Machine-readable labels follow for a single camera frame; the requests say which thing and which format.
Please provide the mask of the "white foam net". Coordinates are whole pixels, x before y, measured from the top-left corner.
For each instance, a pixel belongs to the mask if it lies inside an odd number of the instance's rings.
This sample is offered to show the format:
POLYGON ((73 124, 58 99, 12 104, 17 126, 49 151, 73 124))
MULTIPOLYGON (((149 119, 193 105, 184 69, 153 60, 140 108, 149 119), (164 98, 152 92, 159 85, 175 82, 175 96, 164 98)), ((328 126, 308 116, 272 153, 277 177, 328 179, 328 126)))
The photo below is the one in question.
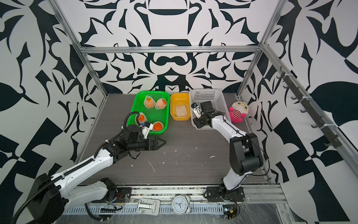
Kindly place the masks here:
POLYGON ((187 111, 185 105, 178 105, 176 106, 176 115, 177 117, 186 117, 187 111))

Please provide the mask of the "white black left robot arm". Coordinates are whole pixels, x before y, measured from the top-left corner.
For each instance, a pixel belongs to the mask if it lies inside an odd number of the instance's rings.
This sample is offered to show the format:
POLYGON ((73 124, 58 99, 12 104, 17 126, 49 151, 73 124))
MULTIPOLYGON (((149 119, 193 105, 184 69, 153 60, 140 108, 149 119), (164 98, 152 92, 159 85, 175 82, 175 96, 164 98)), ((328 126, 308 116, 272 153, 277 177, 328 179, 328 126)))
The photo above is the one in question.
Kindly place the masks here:
POLYGON ((150 137, 151 131, 162 130, 160 122, 150 123, 139 112, 129 113, 122 130, 110 140, 102 143, 95 154, 77 165, 52 176, 43 174, 36 178, 30 195, 11 219, 15 224, 25 209, 33 217, 32 224, 52 224, 64 212, 96 200, 112 201, 116 198, 117 187, 103 178, 93 185, 78 187, 97 172, 112 166, 130 156, 131 152, 154 151, 166 144, 158 137, 150 137))

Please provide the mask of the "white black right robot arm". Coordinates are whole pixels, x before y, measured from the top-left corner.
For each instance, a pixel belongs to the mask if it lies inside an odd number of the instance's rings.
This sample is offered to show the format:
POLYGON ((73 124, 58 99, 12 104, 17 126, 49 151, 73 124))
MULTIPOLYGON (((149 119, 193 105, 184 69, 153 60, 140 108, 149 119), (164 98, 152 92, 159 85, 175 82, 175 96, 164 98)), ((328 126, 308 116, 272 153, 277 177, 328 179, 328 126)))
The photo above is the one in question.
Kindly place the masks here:
POLYGON ((254 172, 263 167, 264 157, 267 154, 259 146, 254 133, 246 133, 235 127, 224 113, 214 109, 211 101, 192 103, 191 110, 195 114, 193 122, 198 129, 210 126, 229 143, 231 168, 219 185, 219 197, 229 200, 248 176, 258 176, 254 172))

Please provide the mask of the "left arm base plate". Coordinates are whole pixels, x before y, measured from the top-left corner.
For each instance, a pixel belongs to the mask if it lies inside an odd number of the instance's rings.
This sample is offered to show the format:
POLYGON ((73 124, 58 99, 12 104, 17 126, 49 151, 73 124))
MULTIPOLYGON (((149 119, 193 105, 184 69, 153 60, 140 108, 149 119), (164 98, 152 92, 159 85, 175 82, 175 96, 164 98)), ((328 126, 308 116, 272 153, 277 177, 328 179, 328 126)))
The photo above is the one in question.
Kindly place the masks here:
POLYGON ((91 203, 126 203, 131 198, 131 187, 117 187, 115 191, 109 191, 101 200, 91 201, 91 203))

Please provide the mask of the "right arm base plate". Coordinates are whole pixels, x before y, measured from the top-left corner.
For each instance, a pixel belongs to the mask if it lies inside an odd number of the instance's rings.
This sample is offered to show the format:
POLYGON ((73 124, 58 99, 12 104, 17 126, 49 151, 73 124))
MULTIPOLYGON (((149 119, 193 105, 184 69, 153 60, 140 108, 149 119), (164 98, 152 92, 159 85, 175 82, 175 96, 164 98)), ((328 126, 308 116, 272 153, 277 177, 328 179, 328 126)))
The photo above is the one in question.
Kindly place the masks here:
POLYGON ((242 187, 234 190, 226 190, 220 185, 219 187, 207 187, 203 197, 209 202, 243 202, 245 194, 242 187))

